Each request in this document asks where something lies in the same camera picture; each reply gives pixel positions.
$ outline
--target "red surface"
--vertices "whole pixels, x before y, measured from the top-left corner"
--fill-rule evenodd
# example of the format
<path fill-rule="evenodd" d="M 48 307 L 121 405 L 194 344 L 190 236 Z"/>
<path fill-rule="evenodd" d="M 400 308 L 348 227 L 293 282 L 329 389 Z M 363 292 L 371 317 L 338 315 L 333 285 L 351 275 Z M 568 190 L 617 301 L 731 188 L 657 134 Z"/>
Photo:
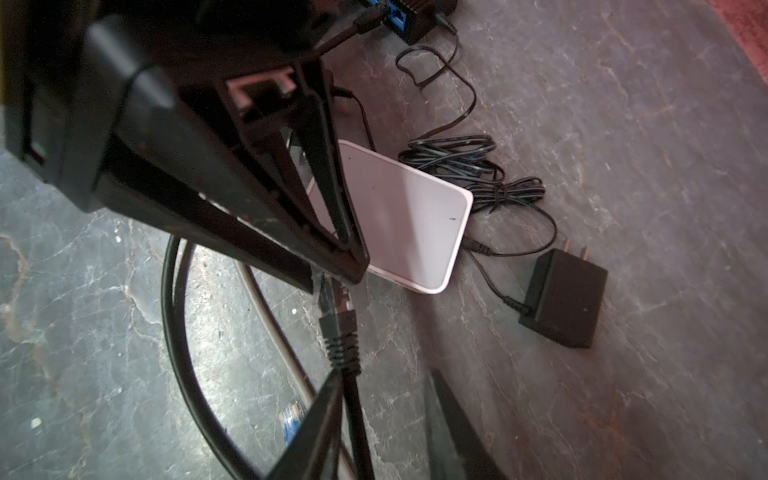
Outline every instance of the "red surface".
<path fill-rule="evenodd" d="M 768 0 L 710 0 L 768 83 Z"/>

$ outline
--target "gray cable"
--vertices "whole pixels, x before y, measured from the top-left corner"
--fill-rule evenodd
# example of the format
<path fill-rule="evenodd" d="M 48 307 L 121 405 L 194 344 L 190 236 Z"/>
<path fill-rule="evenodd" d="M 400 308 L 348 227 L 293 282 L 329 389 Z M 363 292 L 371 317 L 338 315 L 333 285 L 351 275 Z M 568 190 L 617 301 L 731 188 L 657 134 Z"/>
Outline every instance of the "gray cable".
<path fill-rule="evenodd" d="M 280 354 L 280 358 L 283 359 L 286 367 L 288 367 L 288 373 L 293 383 L 293 388 L 299 393 L 301 403 L 304 404 L 304 408 L 308 409 L 312 402 L 315 400 L 315 387 L 310 382 L 310 378 L 304 372 L 304 368 L 301 366 L 298 357 L 288 343 L 288 339 L 283 333 L 283 329 L 277 323 L 277 320 L 272 315 L 272 311 L 266 304 L 264 295 L 261 293 L 261 288 L 256 282 L 256 277 L 253 276 L 253 271 L 250 267 L 243 262 L 236 262 L 237 271 L 240 273 L 240 278 L 243 281 L 246 292 L 250 302 L 253 304 L 253 308 L 259 314 L 261 323 L 264 325 L 264 329 L 269 334 L 272 344 L 277 348 L 277 352 Z M 342 443 L 339 446 L 339 473 L 342 480 L 354 480 L 355 469 L 352 467 L 352 459 L 347 452 L 346 446 Z"/>

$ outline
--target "marble surface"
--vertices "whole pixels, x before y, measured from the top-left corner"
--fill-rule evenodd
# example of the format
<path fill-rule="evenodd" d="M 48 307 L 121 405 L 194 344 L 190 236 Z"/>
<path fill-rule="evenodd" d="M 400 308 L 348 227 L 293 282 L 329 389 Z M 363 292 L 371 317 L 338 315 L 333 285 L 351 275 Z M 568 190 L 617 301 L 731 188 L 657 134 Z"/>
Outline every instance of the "marble surface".
<path fill-rule="evenodd" d="M 428 476 L 422 380 L 436 367 L 509 478 L 767 477 L 768 88 L 703 0 L 459 4 L 456 66 L 480 103 L 456 131 L 493 135 L 511 176 L 541 176 L 561 237 L 610 274 L 589 350 L 519 326 L 466 258 L 437 296 L 371 275 L 354 287 L 377 476 Z M 327 56 L 388 156 L 469 100 L 450 77 L 413 87 L 393 66 L 403 47 L 379 29 Z M 340 136 L 365 144 L 343 102 Z M 468 230 L 499 250 L 548 235 L 514 208 Z M 226 478 L 168 364 L 166 238 L 80 213 L 2 154 L 0 477 Z M 522 298 L 534 261 L 484 263 Z M 313 299 L 260 281 L 319 385 Z M 187 315 L 214 410 L 266 471 L 296 393 L 230 259 L 197 249 Z"/>

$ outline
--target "red cloth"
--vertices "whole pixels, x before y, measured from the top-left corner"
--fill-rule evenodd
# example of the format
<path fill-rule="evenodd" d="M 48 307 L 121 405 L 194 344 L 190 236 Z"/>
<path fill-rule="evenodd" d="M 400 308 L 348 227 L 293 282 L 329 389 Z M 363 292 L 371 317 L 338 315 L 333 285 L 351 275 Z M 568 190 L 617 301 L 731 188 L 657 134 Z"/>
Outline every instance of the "red cloth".
<path fill-rule="evenodd" d="M 768 0 L 710 0 L 768 83 Z"/>

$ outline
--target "power adapter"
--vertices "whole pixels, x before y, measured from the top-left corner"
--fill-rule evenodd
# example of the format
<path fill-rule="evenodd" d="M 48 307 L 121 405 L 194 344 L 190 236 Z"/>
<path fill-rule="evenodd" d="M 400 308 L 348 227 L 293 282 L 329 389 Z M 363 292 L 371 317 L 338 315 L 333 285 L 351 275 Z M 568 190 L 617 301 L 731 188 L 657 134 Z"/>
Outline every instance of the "power adapter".
<path fill-rule="evenodd" d="M 408 45 L 427 35 L 438 22 L 455 35 L 455 28 L 445 18 L 456 10 L 458 0 L 359 0 L 365 6 L 389 3 L 389 16 L 384 25 Z"/>
<path fill-rule="evenodd" d="M 565 249 L 553 248 L 536 260 L 525 295 L 528 315 L 520 324 L 561 345 L 588 348 L 592 344 L 608 271 Z"/>

